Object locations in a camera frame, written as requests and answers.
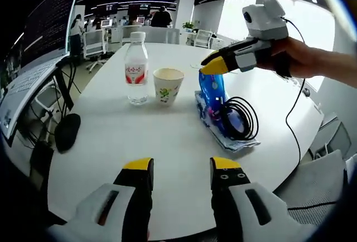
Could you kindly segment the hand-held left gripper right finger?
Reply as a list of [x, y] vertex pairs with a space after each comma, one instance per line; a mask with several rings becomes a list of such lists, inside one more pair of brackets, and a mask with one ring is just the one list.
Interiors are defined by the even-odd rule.
[[210, 159], [211, 207], [218, 241], [303, 241], [304, 228], [287, 205], [250, 182], [238, 162]]

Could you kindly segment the person's right hand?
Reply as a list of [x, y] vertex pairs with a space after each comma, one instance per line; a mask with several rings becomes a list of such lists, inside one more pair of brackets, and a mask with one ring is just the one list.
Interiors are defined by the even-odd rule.
[[293, 38], [272, 41], [271, 54], [259, 60], [257, 67], [284, 78], [308, 78], [311, 74], [302, 57], [305, 48], [304, 43]]

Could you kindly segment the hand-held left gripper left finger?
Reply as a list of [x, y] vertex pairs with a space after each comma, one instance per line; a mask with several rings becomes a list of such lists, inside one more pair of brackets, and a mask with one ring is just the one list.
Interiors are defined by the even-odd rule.
[[127, 163], [114, 183], [100, 186], [72, 219], [47, 232], [54, 241], [148, 241], [153, 167], [153, 158]]

